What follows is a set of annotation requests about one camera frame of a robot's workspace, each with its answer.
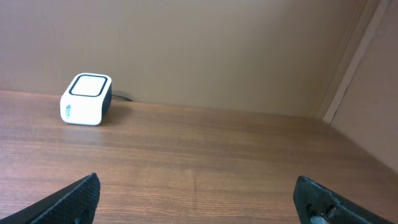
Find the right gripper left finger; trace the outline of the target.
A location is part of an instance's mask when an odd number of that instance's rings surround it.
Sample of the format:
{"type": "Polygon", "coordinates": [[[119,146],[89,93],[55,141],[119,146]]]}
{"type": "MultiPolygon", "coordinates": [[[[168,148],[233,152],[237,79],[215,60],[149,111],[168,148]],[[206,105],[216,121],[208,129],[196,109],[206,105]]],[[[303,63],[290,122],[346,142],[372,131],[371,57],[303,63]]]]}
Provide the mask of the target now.
{"type": "Polygon", "coordinates": [[[92,224],[100,189],[100,180],[92,173],[1,219],[1,224],[92,224]]]}

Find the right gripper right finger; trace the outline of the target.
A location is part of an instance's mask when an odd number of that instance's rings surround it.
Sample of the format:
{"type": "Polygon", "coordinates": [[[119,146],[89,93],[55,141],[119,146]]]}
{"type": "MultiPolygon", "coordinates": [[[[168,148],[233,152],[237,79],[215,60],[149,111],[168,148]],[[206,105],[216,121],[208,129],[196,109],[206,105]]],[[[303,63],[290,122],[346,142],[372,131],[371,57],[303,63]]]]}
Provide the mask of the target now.
{"type": "Polygon", "coordinates": [[[392,224],[304,175],[297,179],[293,199],[301,223],[392,224]]]}

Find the white barcode scanner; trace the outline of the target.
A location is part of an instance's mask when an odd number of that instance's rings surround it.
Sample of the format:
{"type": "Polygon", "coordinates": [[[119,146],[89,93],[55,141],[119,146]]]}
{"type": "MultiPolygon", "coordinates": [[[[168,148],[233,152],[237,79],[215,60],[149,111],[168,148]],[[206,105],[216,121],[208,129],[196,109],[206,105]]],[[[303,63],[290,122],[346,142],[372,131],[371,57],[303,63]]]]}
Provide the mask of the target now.
{"type": "Polygon", "coordinates": [[[60,99],[60,116],[68,124],[97,126],[112,101],[112,78],[96,73],[80,73],[60,99]]]}

